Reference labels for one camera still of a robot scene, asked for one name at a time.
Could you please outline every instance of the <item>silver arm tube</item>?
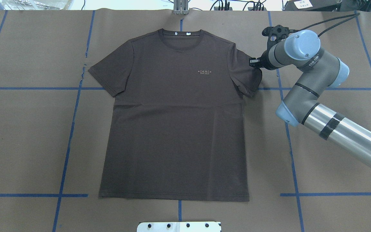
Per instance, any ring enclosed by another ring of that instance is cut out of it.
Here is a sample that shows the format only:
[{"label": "silver arm tube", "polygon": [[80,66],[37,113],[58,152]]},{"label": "silver arm tube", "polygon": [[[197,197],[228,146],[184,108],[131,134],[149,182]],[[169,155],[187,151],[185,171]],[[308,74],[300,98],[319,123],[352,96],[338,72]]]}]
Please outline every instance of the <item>silver arm tube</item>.
[{"label": "silver arm tube", "polygon": [[305,125],[371,167],[371,132],[317,101],[327,87],[339,86],[349,74],[339,58],[320,47],[317,34],[294,33],[261,59],[270,70],[294,64],[303,72],[278,107],[278,117],[292,126]]}]

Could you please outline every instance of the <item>white tag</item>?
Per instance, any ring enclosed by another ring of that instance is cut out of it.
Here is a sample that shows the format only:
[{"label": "white tag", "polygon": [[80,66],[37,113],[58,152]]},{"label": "white tag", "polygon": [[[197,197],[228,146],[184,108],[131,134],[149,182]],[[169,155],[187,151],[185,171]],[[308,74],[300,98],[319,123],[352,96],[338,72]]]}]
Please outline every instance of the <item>white tag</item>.
[{"label": "white tag", "polygon": [[294,2],[294,4],[296,5],[297,9],[313,7],[312,3],[309,0],[297,1]]}]

